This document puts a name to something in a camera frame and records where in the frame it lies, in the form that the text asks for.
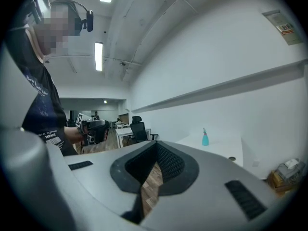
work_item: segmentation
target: black vent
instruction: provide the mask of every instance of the black vent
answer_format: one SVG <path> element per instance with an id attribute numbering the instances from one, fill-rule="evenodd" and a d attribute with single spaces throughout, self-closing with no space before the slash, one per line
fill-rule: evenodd
<path id="1" fill-rule="evenodd" d="M 266 210 L 240 181 L 232 180 L 226 183 L 225 186 L 249 220 L 252 220 Z"/>
<path id="2" fill-rule="evenodd" d="M 141 152 L 125 163 L 126 171 L 131 174 L 141 185 L 148 178 L 156 162 L 156 145 Z"/>
<path id="3" fill-rule="evenodd" d="M 157 162 L 162 171 L 163 182 L 175 178 L 184 170 L 185 163 L 182 158 L 157 144 Z"/>
<path id="4" fill-rule="evenodd" d="M 87 167 L 87 166 L 90 166 L 92 165 L 93 163 L 90 162 L 90 161 L 84 161 L 84 162 L 81 162 L 81 163 L 76 163 L 76 164 L 70 164 L 69 165 L 69 168 L 71 170 L 75 170 L 75 169 L 79 169 L 79 168 L 83 168 L 83 167 Z"/>

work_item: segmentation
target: person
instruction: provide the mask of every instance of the person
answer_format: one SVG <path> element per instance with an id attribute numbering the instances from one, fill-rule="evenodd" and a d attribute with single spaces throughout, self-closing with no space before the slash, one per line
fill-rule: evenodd
<path id="1" fill-rule="evenodd" d="M 66 116 L 53 80 L 43 64 L 44 57 L 56 47 L 78 35 L 82 29 L 75 4 L 58 3 L 48 8 L 45 18 L 29 26 L 19 17 L 5 35 L 7 48 L 25 78 L 38 92 L 22 127 L 40 136 L 46 143 L 57 145 L 63 156 L 75 155 L 73 143 L 82 141 L 86 128 L 65 127 Z"/>
<path id="2" fill-rule="evenodd" d="M 94 118 L 96 118 L 97 120 L 99 120 L 99 119 L 100 119 L 99 115 L 97 114 L 97 111 L 95 111 Z"/>

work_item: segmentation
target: table leg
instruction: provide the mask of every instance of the table leg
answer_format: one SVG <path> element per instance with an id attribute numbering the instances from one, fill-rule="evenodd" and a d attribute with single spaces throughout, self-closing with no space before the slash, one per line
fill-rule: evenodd
<path id="1" fill-rule="evenodd" d="M 117 147 L 120 148 L 120 141 L 119 141 L 119 136 L 116 135 L 116 140 L 117 140 Z"/>
<path id="2" fill-rule="evenodd" d="M 151 130 L 148 130 L 147 133 L 148 133 L 148 140 L 151 140 L 151 135 L 150 135 L 151 134 Z"/>
<path id="3" fill-rule="evenodd" d="M 123 136 L 120 136 L 120 145 L 123 147 Z"/>

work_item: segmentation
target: person in background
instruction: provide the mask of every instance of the person in background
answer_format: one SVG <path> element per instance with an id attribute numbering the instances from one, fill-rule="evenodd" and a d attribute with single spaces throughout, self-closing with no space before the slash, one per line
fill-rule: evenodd
<path id="1" fill-rule="evenodd" d="M 99 120 L 99 119 L 100 119 L 99 115 L 97 114 L 97 111 L 95 111 L 94 118 L 96 118 L 97 120 Z"/>

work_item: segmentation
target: navy t-shirt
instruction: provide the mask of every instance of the navy t-shirt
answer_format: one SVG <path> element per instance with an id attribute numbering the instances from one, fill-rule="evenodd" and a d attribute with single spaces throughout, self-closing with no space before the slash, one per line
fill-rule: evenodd
<path id="1" fill-rule="evenodd" d="M 66 116 L 58 91 L 46 67 L 36 57 L 25 29 L 8 32 L 6 44 L 15 63 L 38 92 L 23 128 L 39 135 L 46 143 L 57 145 L 63 156 L 77 154 L 64 134 Z"/>

